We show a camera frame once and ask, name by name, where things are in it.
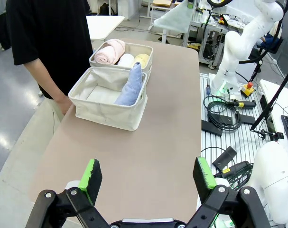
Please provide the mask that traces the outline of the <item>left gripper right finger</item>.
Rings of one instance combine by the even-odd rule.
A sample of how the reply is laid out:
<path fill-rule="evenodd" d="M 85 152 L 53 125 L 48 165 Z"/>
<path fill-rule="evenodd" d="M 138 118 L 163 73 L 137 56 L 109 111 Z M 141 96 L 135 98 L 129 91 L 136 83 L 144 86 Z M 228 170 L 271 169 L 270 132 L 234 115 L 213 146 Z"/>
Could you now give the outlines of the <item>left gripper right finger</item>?
<path fill-rule="evenodd" d="M 186 228 L 211 228 L 219 215 L 228 215 L 235 228 L 271 228 L 268 217 L 253 187 L 238 191 L 217 184 L 204 157 L 196 157 L 193 178 L 201 206 Z"/>

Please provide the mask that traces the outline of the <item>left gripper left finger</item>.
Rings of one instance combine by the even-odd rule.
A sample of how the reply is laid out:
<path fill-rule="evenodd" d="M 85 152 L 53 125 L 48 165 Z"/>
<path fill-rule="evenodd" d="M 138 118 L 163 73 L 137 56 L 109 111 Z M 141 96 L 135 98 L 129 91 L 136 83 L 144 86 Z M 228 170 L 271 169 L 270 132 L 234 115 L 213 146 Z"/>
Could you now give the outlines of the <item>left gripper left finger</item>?
<path fill-rule="evenodd" d="M 78 186 L 59 194 L 53 190 L 39 193 L 25 228 L 62 228 L 69 217 L 76 217 L 83 228 L 110 228 L 95 208 L 101 183 L 100 163 L 91 159 Z"/>

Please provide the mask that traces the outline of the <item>yellow towel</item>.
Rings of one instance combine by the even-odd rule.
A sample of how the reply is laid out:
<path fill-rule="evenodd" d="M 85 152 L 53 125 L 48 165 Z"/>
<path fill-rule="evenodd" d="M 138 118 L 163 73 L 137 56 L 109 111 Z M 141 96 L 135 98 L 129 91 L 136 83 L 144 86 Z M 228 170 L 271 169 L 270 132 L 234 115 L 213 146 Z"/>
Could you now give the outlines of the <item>yellow towel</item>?
<path fill-rule="evenodd" d="M 141 65 L 141 69 L 144 69 L 147 66 L 148 62 L 149 62 L 149 55 L 142 53 L 135 57 L 133 64 L 139 63 Z"/>

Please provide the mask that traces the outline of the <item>white towel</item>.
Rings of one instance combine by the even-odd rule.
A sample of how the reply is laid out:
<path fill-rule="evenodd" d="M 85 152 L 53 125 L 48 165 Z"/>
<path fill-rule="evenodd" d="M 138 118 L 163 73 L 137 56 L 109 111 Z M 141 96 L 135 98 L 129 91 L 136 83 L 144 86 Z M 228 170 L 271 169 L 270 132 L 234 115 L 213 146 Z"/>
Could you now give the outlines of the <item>white towel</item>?
<path fill-rule="evenodd" d="M 135 57 L 131 54 L 123 54 L 118 63 L 117 66 L 121 66 L 121 67 L 132 67 L 133 63 L 134 63 Z"/>

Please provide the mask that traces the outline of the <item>pink towel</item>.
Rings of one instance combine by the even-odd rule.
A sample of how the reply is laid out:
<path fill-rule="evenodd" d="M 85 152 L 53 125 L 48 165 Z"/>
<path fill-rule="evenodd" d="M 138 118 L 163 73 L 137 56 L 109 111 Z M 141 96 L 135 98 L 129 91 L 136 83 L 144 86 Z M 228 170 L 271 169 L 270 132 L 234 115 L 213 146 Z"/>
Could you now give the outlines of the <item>pink towel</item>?
<path fill-rule="evenodd" d="M 109 39 L 105 47 L 98 50 L 94 55 L 94 61 L 99 64 L 113 65 L 125 52 L 125 42 L 119 39 Z"/>

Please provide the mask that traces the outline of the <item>blue cone towel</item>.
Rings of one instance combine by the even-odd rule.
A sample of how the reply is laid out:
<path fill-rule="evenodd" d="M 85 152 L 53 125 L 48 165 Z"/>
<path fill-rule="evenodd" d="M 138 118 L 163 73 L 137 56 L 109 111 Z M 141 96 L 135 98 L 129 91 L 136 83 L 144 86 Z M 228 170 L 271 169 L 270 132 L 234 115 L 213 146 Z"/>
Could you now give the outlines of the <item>blue cone towel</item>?
<path fill-rule="evenodd" d="M 141 91 L 142 69 L 140 62 L 136 62 L 133 68 L 129 71 L 127 83 L 122 88 L 122 91 L 115 101 L 116 105 L 131 106 L 134 105 Z"/>

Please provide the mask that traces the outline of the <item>person's right forearm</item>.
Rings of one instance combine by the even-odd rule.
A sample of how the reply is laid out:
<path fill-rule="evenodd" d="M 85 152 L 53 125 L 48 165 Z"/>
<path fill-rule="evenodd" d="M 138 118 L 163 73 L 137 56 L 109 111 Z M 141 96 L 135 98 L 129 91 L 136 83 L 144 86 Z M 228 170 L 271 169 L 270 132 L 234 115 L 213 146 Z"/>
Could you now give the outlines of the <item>person's right forearm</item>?
<path fill-rule="evenodd" d="M 51 78 L 48 70 L 39 58 L 24 64 L 24 67 L 33 76 L 36 82 L 56 101 L 66 99 L 64 93 L 58 88 Z"/>

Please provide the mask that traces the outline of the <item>cream bin with rolled towels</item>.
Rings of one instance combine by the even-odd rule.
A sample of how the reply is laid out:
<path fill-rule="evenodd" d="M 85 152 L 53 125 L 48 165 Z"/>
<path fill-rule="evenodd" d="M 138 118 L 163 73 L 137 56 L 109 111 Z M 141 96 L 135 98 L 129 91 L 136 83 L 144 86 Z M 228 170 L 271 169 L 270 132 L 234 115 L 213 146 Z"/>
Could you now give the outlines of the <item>cream bin with rolled towels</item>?
<path fill-rule="evenodd" d="M 145 72 L 148 76 L 151 73 L 152 70 L 152 59 L 153 59 L 153 48 L 150 46 L 145 46 L 145 45 L 140 45 L 140 44 L 134 44 L 134 43 L 126 43 L 125 46 L 125 52 L 124 54 L 128 53 L 133 55 L 134 57 L 136 57 L 139 54 L 145 53 L 147 55 L 149 55 L 149 62 L 147 64 L 147 66 L 142 69 L 143 72 Z M 99 64 L 96 63 L 94 61 L 94 55 L 96 54 L 96 52 L 100 49 L 102 49 L 103 47 L 105 47 L 105 42 L 103 42 L 103 44 L 101 44 L 101 46 L 91 55 L 91 57 L 89 58 L 89 62 L 90 62 L 90 66 L 94 66 L 94 67 L 112 67 L 112 68 L 119 68 L 119 69 L 131 69 L 131 67 L 120 67 L 117 66 L 118 61 L 113 64 L 113 65 L 104 65 L 104 64 Z"/>

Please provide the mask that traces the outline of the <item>cream bin with cone towels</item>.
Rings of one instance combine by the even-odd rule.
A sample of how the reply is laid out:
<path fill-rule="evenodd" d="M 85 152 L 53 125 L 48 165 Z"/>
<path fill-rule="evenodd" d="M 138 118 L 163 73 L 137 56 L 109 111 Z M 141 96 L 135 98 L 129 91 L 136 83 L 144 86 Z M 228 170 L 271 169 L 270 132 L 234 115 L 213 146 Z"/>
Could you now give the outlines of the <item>cream bin with cone towels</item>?
<path fill-rule="evenodd" d="M 113 67 L 88 68 L 68 94 L 76 106 L 75 116 L 123 130 L 137 130 L 148 100 L 146 85 L 149 77 L 141 73 L 143 85 L 133 105 L 115 104 L 129 73 L 130 70 Z"/>

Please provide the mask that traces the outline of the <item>person's right hand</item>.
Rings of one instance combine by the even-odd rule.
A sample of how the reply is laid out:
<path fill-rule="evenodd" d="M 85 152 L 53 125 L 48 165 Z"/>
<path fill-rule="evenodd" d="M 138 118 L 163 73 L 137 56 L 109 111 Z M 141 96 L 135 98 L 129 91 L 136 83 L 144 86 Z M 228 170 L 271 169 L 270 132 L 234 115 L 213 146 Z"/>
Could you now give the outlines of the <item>person's right hand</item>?
<path fill-rule="evenodd" d="M 61 110 L 63 115 L 65 115 L 67 113 L 67 111 L 69 110 L 70 106 L 72 105 L 72 102 L 69 99 L 69 97 L 64 95 L 64 94 L 56 96 L 54 98 L 54 101 L 59 106 L 59 108 L 60 108 L 60 110 Z"/>

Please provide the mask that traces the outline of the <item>black yellow enabling handset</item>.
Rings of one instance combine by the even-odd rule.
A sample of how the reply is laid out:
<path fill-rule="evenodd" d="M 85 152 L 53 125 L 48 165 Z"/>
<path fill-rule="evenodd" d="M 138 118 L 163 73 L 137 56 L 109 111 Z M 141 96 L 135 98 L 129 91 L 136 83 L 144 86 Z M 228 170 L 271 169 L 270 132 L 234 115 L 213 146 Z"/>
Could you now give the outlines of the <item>black yellow enabling handset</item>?
<path fill-rule="evenodd" d="M 233 175 L 239 173 L 240 171 L 245 170 L 245 168 L 248 168 L 250 166 L 250 163 L 248 161 L 242 161 L 238 164 L 235 164 L 225 170 L 222 170 L 214 175 L 215 178 L 230 178 Z"/>
<path fill-rule="evenodd" d="M 253 101 L 233 101 L 233 106 L 239 107 L 239 108 L 246 108 L 246 109 L 253 109 L 256 107 L 256 102 Z"/>

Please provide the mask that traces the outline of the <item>black square plate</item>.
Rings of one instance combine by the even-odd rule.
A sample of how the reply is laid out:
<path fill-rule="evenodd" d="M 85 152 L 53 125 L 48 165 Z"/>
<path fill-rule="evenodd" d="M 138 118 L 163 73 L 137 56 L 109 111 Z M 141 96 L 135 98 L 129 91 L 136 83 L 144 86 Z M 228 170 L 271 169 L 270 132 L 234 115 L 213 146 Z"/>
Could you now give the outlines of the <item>black square plate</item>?
<path fill-rule="evenodd" d="M 222 171 L 229 162 L 234 163 L 234 157 L 237 155 L 237 152 L 229 146 L 224 152 L 212 163 L 212 165 L 218 170 Z"/>

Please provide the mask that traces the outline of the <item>black flat plate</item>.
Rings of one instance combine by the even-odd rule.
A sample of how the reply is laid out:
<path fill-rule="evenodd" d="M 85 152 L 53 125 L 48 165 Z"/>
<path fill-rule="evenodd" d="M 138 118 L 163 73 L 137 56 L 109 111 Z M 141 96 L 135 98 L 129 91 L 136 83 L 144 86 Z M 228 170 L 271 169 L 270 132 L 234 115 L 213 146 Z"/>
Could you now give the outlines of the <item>black flat plate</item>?
<path fill-rule="evenodd" d="M 240 120 L 242 124 L 253 125 L 255 123 L 255 118 L 253 116 L 240 114 Z"/>
<path fill-rule="evenodd" d="M 223 134 L 222 129 L 216 127 L 213 123 L 204 120 L 201 120 L 201 130 L 219 137 Z"/>

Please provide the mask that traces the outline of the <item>black office chair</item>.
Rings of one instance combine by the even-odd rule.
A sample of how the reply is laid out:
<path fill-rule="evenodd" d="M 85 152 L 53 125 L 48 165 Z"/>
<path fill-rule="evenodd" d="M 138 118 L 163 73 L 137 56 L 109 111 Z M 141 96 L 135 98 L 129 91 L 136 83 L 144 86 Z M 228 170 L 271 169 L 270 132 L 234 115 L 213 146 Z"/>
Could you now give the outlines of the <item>black office chair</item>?
<path fill-rule="evenodd" d="M 265 56 L 267 53 L 276 54 L 280 45 L 282 44 L 284 39 L 281 37 L 281 31 L 279 31 L 276 38 L 275 34 L 276 32 L 274 32 L 273 35 L 268 32 L 266 35 L 261 37 L 254 45 L 248 57 L 248 61 L 251 61 L 251 63 L 256 63 L 256 67 L 252 73 L 251 78 L 249 79 L 249 82 L 252 82 L 256 75 L 260 72 L 260 67 L 263 64 L 262 55 Z"/>

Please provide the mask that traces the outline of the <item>white side table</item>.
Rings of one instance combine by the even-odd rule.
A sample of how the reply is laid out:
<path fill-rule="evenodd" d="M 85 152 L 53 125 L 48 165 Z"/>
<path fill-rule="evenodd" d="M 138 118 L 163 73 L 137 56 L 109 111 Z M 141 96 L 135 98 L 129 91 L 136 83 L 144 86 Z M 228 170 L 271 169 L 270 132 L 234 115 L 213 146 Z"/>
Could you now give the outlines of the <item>white side table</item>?
<path fill-rule="evenodd" d="M 86 16 L 90 40 L 106 40 L 125 20 L 124 16 Z"/>

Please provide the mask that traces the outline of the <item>yellow red emergency stop button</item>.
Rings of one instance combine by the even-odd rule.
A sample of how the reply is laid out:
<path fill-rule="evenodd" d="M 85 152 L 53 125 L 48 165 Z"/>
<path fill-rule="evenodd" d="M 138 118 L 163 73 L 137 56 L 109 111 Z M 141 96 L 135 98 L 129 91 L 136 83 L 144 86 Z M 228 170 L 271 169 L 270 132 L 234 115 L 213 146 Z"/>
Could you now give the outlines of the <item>yellow red emergency stop button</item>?
<path fill-rule="evenodd" d="M 253 83 L 252 82 L 248 82 L 247 84 L 245 84 L 242 88 L 241 88 L 241 94 L 248 98 L 249 96 L 251 96 L 251 94 L 254 92 L 253 89 Z"/>

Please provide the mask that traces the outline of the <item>black slanted stand pole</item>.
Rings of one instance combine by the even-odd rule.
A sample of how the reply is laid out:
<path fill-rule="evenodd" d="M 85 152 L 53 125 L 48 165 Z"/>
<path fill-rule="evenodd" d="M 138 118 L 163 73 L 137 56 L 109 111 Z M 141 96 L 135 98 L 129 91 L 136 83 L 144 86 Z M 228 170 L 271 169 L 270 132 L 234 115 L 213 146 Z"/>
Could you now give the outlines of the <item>black slanted stand pole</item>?
<path fill-rule="evenodd" d="M 279 94 L 281 93 L 281 91 L 283 90 L 283 88 L 285 87 L 285 85 L 288 82 L 288 73 L 286 75 L 286 77 L 284 78 L 282 84 L 279 86 L 277 92 L 274 94 L 273 98 L 271 99 L 271 101 L 267 104 L 267 106 L 264 108 L 264 110 L 262 111 L 262 113 L 260 114 L 260 116 L 258 117 L 258 119 L 254 122 L 254 124 L 251 126 L 250 130 L 252 132 L 257 132 L 255 129 L 258 126 L 258 124 L 262 121 L 263 118 L 266 117 L 267 114 L 270 113 L 270 110 L 272 109 L 272 106 L 274 105 L 276 99 L 279 97 Z"/>

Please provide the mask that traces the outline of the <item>person in black shirt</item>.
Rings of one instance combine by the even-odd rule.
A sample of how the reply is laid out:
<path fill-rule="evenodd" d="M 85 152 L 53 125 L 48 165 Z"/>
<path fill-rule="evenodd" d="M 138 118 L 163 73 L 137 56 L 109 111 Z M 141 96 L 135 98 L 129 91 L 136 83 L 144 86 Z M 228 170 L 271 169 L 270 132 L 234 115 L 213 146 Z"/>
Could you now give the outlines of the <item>person in black shirt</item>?
<path fill-rule="evenodd" d="M 69 91 L 89 68 L 93 54 L 86 16 L 88 0 L 7 0 L 6 13 L 15 65 L 37 58 L 58 88 Z M 59 106 L 38 84 L 55 115 Z"/>

